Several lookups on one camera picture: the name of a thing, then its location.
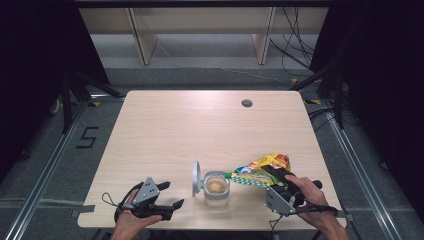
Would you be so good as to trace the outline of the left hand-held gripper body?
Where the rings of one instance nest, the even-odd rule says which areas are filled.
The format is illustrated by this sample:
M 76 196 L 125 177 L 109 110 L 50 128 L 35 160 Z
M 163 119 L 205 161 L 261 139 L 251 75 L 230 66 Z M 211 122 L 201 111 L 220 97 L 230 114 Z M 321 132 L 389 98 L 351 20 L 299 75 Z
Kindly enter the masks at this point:
M 160 190 L 152 177 L 136 185 L 124 198 L 122 210 L 130 210 L 138 218 L 146 218 L 153 214 L 154 203 Z

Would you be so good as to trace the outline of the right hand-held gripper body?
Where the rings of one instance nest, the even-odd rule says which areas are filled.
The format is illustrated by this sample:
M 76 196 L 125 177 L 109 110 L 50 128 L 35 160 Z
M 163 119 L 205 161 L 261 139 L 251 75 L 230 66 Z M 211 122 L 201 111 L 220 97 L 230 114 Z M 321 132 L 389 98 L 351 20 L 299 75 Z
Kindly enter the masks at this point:
M 304 203 L 305 197 L 300 188 L 287 179 L 266 188 L 265 206 L 274 213 L 294 215 Z

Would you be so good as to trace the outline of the yellow seasoning pouch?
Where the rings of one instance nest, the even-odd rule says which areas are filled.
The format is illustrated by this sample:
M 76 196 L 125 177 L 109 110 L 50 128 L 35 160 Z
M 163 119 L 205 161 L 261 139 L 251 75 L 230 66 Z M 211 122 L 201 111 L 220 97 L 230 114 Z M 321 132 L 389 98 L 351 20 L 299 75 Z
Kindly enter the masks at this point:
M 237 167 L 232 172 L 225 172 L 224 178 L 243 185 L 268 187 L 280 182 L 272 170 L 290 171 L 289 156 L 281 153 L 269 154 Z

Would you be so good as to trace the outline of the white lidded seasoning jar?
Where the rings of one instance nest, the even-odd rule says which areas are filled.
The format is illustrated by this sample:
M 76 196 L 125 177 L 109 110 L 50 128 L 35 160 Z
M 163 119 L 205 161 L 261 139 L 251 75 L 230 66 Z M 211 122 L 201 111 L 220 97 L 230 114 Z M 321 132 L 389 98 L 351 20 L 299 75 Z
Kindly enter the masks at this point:
M 204 201 L 210 207 L 222 207 L 229 201 L 230 181 L 223 171 L 201 173 L 200 163 L 195 161 L 192 168 L 192 196 L 203 192 Z

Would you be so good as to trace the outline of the person's right hand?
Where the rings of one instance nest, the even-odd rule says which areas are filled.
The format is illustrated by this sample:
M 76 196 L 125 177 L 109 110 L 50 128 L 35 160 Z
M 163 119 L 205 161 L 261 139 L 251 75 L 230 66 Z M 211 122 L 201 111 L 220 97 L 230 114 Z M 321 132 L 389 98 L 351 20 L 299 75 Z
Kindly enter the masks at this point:
M 285 178 L 300 188 L 308 203 L 321 206 L 328 204 L 324 193 L 309 178 L 293 175 L 286 175 Z M 339 226 L 337 218 L 331 212 L 302 213 L 299 217 L 322 232 Z

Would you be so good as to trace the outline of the person's left hand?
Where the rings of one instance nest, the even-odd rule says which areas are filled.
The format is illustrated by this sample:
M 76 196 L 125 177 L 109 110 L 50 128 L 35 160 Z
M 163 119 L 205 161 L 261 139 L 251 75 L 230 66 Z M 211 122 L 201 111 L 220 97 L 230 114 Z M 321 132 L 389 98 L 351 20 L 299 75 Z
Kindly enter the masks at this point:
M 116 221 L 110 240 L 135 240 L 147 226 L 161 220 L 161 215 L 138 218 L 130 210 L 123 210 Z

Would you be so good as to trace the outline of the grey tape strip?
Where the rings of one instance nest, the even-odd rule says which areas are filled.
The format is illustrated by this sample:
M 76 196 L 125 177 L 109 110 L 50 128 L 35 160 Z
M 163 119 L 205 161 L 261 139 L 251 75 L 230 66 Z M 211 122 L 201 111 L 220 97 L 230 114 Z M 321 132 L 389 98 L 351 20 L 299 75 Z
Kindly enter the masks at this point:
M 90 212 L 93 212 L 94 210 L 95 210 L 94 205 L 81 206 L 78 209 L 73 209 L 72 212 L 71 212 L 71 216 L 76 218 L 81 213 L 90 213 Z

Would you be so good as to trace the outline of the black metal stand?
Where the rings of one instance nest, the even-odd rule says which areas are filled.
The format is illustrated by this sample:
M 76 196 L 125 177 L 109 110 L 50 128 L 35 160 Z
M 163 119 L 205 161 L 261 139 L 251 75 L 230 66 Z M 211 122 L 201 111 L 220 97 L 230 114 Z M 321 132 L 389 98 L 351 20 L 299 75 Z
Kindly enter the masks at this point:
M 290 88 L 291 91 L 299 91 L 313 82 L 321 80 L 317 94 L 320 98 L 327 98 L 334 95 L 335 120 L 340 129 L 344 128 L 342 120 L 342 100 L 343 100 L 343 76 L 338 70 L 336 63 L 329 63 L 326 67 L 306 78 L 299 84 Z
M 91 99 L 91 95 L 86 88 L 87 85 L 91 85 L 115 98 L 123 97 L 123 94 L 120 92 L 94 80 L 84 73 L 69 71 L 64 75 L 61 81 L 61 96 L 64 115 L 63 133 L 66 133 L 71 128 L 73 123 L 71 96 L 74 96 L 78 102 L 87 102 Z

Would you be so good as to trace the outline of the dark curtain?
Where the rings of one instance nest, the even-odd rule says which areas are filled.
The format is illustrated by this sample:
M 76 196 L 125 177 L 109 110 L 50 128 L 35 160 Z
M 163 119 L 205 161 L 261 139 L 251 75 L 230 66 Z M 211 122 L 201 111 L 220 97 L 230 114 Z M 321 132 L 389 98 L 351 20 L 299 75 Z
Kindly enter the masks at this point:
M 424 0 L 330 0 L 311 68 L 336 51 L 356 116 L 424 223 Z
M 0 182 L 72 71 L 109 82 L 75 0 L 0 0 Z

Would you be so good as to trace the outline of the light wooden shelf unit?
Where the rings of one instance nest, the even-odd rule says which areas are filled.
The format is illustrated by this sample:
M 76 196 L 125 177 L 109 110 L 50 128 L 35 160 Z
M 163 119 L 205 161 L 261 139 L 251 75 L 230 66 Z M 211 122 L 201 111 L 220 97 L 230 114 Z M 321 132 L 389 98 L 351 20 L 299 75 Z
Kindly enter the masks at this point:
M 250 34 L 258 63 L 266 62 L 273 34 L 319 34 L 326 7 L 93 8 L 79 10 L 91 34 L 130 34 L 147 65 L 159 34 Z

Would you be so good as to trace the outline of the aluminium floor rail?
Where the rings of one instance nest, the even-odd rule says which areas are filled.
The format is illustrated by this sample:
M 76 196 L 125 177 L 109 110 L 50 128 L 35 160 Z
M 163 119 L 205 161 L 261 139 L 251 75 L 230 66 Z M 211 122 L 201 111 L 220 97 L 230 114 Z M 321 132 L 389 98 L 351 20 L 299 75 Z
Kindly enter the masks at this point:
M 21 240 L 38 207 L 41 197 L 46 191 L 46 188 L 49 185 L 67 146 L 69 145 L 70 139 L 75 132 L 76 125 L 87 105 L 87 101 L 80 101 L 75 107 L 74 112 L 71 114 L 70 125 L 60 136 L 53 153 L 50 155 L 31 193 L 24 201 L 19 214 L 8 230 L 5 240 Z
M 353 148 L 351 141 L 349 140 L 345 131 L 339 127 L 336 122 L 336 115 L 334 113 L 328 113 L 327 119 L 329 120 L 332 131 L 334 132 L 336 139 L 341 146 L 350 167 L 361 187 L 362 192 L 374 213 L 375 218 L 382 229 L 383 234 L 387 240 L 402 240 L 402 237 L 395 226 L 393 218 L 386 208 L 384 202 L 376 191 L 374 184 L 371 182 L 368 174 L 363 167 L 360 158 Z

